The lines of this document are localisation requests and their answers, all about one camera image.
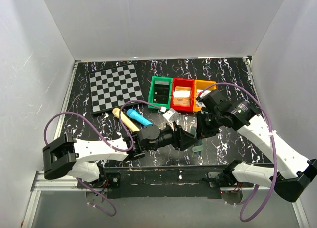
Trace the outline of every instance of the black marble table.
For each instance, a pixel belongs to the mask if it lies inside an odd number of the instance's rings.
[[[118,139],[124,133],[119,121],[112,112],[91,115],[92,106],[88,73],[134,63],[139,77],[144,99],[147,101],[152,76],[179,77],[186,79],[211,80],[234,83],[244,87],[255,96],[252,82],[242,58],[207,58],[207,59],[169,59],[140,60],[120,62],[81,62],[78,64],[67,110],[86,117],[107,139]],[[240,98],[249,100],[248,96],[233,87],[220,86],[219,89],[231,100]],[[165,121],[162,113],[151,110],[147,105],[132,106],[145,118],[163,129]],[[194,114],[182,113],[178,124],[190,131],[196,126]],[[83,140],[99,140],[93,130],[81,119],[66,115],[62,132],[72,133]],[[144,158],[127,162],[105,162],[105,166],[179,166],[179,165],[223,165],[234,159],[248,163],[269,162],[265,155],[251,142],[232,129],[222,127],[218,136],[203,140],[204,149],[199,153],[191,150],[177,151],[172,146],[146,152]]]

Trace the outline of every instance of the checkerboard square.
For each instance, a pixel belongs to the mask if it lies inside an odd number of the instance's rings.
[[[133,64],[91,72],[88,77],[93,114],[110,111],[129,100],[143,100]]]

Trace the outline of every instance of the beige cylindrical object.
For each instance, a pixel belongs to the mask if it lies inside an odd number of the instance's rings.
[[[112,113],[114,114],[114,116],[116,118],[119,119],[119,111],[120,111],[120,108],[114,108],[112,110]],[[126,115],[121,112],[121,120],[123,121],[123,123],[132,131],[132,132],[135,132],[135,131],[139,131],[140,129],[135,125],[133,124],[132,121],[130,121],[129,118],[126,117]]]

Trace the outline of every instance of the blue microphone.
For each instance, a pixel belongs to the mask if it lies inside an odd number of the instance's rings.
[[[146,120],[143,116],[141,116],[140,114],[138,114],[138,112],[134,109],[129,109],[127,111],[127,115],[128,117],[130,117],[131,119],[134,119],[136,121],[138,121],[140,124],[142,124],[143,126],[147,126],[147,125],[153,125],[152,122]]]

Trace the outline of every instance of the yellow bin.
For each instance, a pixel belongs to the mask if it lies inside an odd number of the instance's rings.
[[[195,90],[194,90],[194,108],[193,108],[193,112],[199,112],[202,107],[199,107],[197,102],[196,102],[196,98],[197,98],[197,90],[203,90],[205,88],[207,88],[210,85],[215,84],[216,82],[214,81],[204,81],[204,80],[195,80]],[[217,88],[217,86],[213,86],[211,88],[209,88],[208,90],[215,90]]]

